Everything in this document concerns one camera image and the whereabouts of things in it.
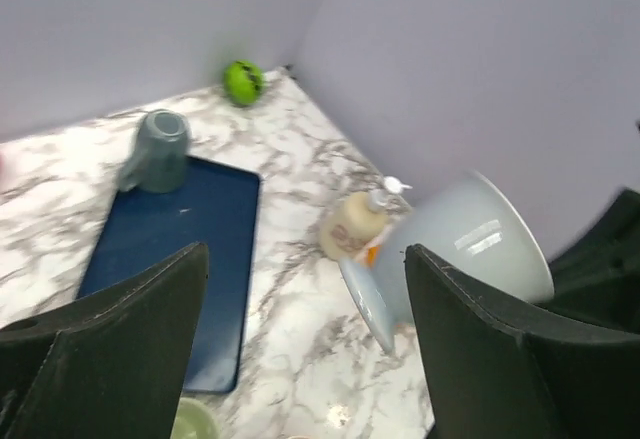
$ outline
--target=ceramic bowl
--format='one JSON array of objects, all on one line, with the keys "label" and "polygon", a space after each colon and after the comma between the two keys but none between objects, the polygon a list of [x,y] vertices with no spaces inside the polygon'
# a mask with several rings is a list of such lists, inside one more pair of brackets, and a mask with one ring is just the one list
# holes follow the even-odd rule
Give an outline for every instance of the ceramic bowl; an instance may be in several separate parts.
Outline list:
[{"label": "ceramic bowl", "polygon": [[171,439],[220,439],[220,431],[206,404],[181,397]]},{"label": "ceramic bowl", "polygon": [[404,254],[413,244],[524,301],[553,297],[549,267],[529,228],[498,188],[468,173],[397,225],[370,269],[340,260],[353,300],[387,353],[394,352],[397,326],[413,324],[404,273]]}]

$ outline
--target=marble countertop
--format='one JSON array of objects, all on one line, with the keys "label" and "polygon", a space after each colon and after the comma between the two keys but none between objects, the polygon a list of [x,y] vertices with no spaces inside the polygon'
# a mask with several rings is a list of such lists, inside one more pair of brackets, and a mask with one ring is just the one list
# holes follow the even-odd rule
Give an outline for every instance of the marble countertop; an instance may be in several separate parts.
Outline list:
[{"label": "marble countertop", "polygon": [[0,145],[0,327],[73,299],[138,120],[171,109],[193,155],[264,180],[238,387],[197,396],[222,437],[422,439],[433,416],[415,334],[385,356],[316,241],[336,200],[379,173],[283,71],[268,81],[246,110],[208,88]]}]

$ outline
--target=white pump nozzle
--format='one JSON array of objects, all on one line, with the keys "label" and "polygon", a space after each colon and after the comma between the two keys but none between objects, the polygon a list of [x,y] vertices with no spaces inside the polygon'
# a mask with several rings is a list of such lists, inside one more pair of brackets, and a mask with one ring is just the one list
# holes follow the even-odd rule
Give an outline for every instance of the white pump nozzle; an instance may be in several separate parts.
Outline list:
[{"label": "white pump nozzle", "polygon": [[376,189],[369,193],[369,209],[373,212],[384,210],[389,205],[392,195],[400,195],[405,189],[411,189],[411,186],[392,176],[386,176],[382,184],[384,189]]},{"label": "white pump nozzle", "polygon": [[411,186],[403,184],[400,179],[393,176],[387,176],[384,178],[384,188],[389,194],[402,194],[405,189],[412,189]]}]

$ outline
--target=navy blue tray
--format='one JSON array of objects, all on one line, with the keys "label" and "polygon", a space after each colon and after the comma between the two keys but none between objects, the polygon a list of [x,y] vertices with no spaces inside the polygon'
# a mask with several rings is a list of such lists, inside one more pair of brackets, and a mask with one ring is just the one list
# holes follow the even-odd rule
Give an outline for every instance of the navy blue tray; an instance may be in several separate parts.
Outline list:
[{"label": "navy blue tray", "polygon": [[226,393],[237,383],[260,177],[189,158],[168,194],[116,194],[78,297],[127,279],[193,242],[209,246],[209,282],[184,389]]}]

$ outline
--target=gray mug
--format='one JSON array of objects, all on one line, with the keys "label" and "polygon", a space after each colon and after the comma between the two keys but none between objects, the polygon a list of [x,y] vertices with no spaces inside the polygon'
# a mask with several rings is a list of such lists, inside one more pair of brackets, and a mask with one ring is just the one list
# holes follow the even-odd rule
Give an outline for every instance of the gray mug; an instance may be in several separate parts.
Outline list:
[{"label": "gray mug", "polygon": [[131,156],[118,173],[118,189],[171,192],[187,172],[189,124],[184,116],[159,109],[140,121]]}]

